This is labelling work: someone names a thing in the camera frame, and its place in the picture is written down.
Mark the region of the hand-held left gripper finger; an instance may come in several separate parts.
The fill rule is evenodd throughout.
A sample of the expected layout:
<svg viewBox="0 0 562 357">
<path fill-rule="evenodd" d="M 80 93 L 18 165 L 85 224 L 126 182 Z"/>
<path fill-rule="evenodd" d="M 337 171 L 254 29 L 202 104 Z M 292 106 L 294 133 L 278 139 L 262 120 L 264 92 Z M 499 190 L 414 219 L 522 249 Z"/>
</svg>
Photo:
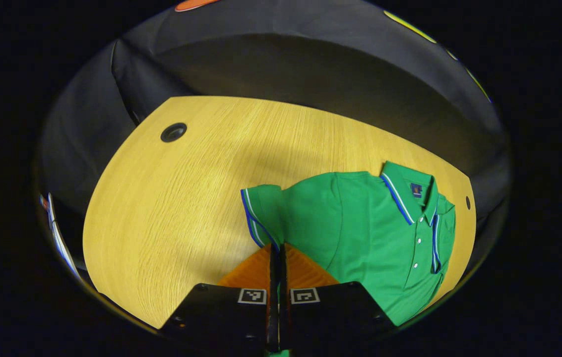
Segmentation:
<svg viewBox="0 0 562 357">
<path fill-rule="evenodd" d="M 278 346 L 274 248 L 256 251 L 219 283 L 197 283 L 160 328 L 192 354 L 266 354 Z"/>
<path fill-rule="evenodd" d="M 290 351 L 374 351 L 396 332 L 360 282 L 338 282 L 305 253 L 279 253 L 279 343 Z"/>
</svg>

